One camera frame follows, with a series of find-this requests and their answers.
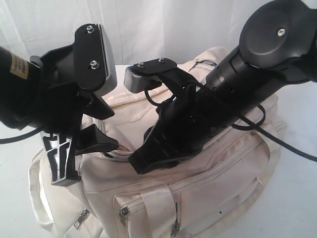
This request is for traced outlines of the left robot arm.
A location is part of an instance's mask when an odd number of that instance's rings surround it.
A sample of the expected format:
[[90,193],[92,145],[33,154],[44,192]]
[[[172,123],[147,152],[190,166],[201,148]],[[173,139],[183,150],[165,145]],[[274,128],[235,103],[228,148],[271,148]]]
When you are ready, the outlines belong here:
[[42,57],[24,60],[5,48],[0,50],[0,120],[12,129],[33,131],[1,144],[42,135],[52,184],[70,186],[80,181],[75,158],[94,152],[110,152],[118,141],[92,124],[82,127],[83,116],[105,120],[114,115],[99,90],[110,92],[110,74],[103,46],[93,55],[70,45]]

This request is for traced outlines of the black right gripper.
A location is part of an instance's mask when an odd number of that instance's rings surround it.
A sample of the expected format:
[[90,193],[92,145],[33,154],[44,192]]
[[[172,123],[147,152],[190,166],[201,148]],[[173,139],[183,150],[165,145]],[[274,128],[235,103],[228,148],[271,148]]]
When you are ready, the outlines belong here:
[[194,158],[204,144],[237,121],[238,111],[230,105],[233,89],[218,69],[208,73],[204,83],[178,68],[159,74],[172,97],[157,106],[157,122],[128,157],[138,174],[171,169]]

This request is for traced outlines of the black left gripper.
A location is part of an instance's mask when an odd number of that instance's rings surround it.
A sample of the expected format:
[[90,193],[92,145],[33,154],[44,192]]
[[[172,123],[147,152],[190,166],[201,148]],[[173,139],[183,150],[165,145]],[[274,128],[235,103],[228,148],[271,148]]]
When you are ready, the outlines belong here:
[[[71,53],[72,47],[66,46],[30,60],[14,57],[14,127],[44,131],[42,142],[55,186],[81,180],[75,155],[108,153],[119,147],[104,126],[114,110],[96,95],[84,107],[78,84],[61,79],[57,64]],[[77,133],[76,147],[71,133]]]

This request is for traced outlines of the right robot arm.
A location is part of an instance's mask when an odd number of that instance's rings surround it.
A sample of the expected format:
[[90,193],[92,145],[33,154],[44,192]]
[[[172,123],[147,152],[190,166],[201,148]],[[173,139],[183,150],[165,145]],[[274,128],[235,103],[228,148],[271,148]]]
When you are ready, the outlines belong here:
[[260,130],[246,115],[287,85],[317,79],[317,11],[300,0],[273,0],[246,21],[239,43],[204,83],[170,59],[129,66],[132,93],[165,85],[172,95],[154,102],[158,119],[128,161],[138,174],[172,168],[200,154],[228,127]]

